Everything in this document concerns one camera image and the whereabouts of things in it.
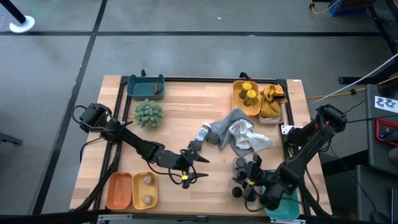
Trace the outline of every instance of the teal bowl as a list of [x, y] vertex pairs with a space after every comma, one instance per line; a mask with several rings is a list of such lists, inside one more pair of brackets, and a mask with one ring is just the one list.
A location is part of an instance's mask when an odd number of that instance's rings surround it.
[[[262, 193], [265, 191], [266, 187], [262, 187]], [[299, 200], [297, 197], [297, 190], [295, 190], [292, 195], [284, 193], [282, 198], [290, 198], [292, 200], [282, 199], [277, 209], [272, 211], [265, 208], [265, 213], [269, 218], [276, 220], [295, 220], [298, 218], [300, 215], [300, 204], [297, 203]]]

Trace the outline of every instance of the gray cloth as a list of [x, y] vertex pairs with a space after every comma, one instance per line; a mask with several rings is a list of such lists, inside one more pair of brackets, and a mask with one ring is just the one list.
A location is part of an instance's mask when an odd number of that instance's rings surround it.
[[235, 151], [235, 153], [238, 156], [244, 156], [252, 152], [252, 150], [239, 149], [236, 146], [235, 138], [234, 137], [231, 138], [232, 135], [229, 132], [229, 127], [231, 126], [231, 124], [233, 124], [235, 121], [239, 119], [245, 119], [254, 126], [253, 121], [243, 112], [243, 110], [241, 108], [236, 108], [232, 110], [229, 113], [229, 115], [225, 117], [222, 121], [216, 121], [214, 123], [211, 123], [210, 131], [218, 136], [217, 140], [218, 149], [223, 149], [227, 143], [230, 143], [232, 149]]

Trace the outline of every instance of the concrete floor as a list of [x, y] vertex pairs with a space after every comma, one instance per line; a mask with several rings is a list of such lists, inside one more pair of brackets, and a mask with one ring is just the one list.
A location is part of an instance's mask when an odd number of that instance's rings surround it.
[[[101, 5], [100, 0], [13, 2], [35, 17], [34, 31], [91, 32]], [[326, 6], [317, 3], [318, 10]], [[0, 30], [7, 31], [7, 26]], [[99, 31], [377, 32], [377, 28], [368, 12], [317, 16], [308, 10], [307, 0], [119, 0], [108, 1]], [[0, 33], [0, 131], [24, 140], [21, 147], [0, 145], [0, 214], [30, 212], [90, 38], [45, 34]], [[324, 95], [342, 87], [339, 76], [363, 76], [390, 56], [380, 37], [97, 36], [76, 104], [96, 101], [103, 75], [138, 74], [142, 68], [149, 75], [236, 77], [245, 71], [258, 78], [302, 79], [308, 96]], [[347, 110], [363, 99], [359, 93], [323, 103]], [[317, 106], [310, 106], [312, 116]], [[348, 119], [365, 115], [363, 104]], [[365, 131], [364, 123], [347, 126], [346, 132], [356, 134], [350, 139], [337, 135], [335, 152], [346, 156], [366, 149]], [[44, 213], [68, 210], [85, 141], [86, 134], [71, 122]]]

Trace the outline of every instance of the green spiky toy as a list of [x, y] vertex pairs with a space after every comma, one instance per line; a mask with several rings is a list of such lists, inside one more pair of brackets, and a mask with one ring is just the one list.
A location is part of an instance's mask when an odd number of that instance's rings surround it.
[[160, 104], [145, 99], [136, 105], [136, 119], [142, 128], [154, 128], [163, 120], [163, 109]]

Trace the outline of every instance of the yellow bowl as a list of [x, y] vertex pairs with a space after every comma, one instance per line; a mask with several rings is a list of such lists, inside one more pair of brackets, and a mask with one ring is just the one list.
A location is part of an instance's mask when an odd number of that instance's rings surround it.
[[[144, 183], [144, 177], [150, 175], [152, 177], [152, 184], [147, 185]], [[145, 195], [152, 196], [152, 202], [150, 205], [144, 204], [142, 199]], [[147, 209], [152, 208], [157, 203], [157, 186], [156, 186], [156, 177], [151, 172], [143, 172], [140, 174], [134, 175], [132, 178], [132, 204], [136, 209]]]
[[[245, 82], [251, 83], [251, 89], [256, 91], [257, 99], [253, 101], [250, 106], [246, 106], [243, 104], [243, 99], [239, 97], [239, 93], [242, 90], [242, 85]], [[261, 99], [259, 95], [259, 85], [252, 81], [235, 81], [233, 85], [233, 94], [232, 94], [232, 110], [235, 108], [242, 108], [243, 112], [248, 116], [255, 116], [260, 113], [261, 110]]]

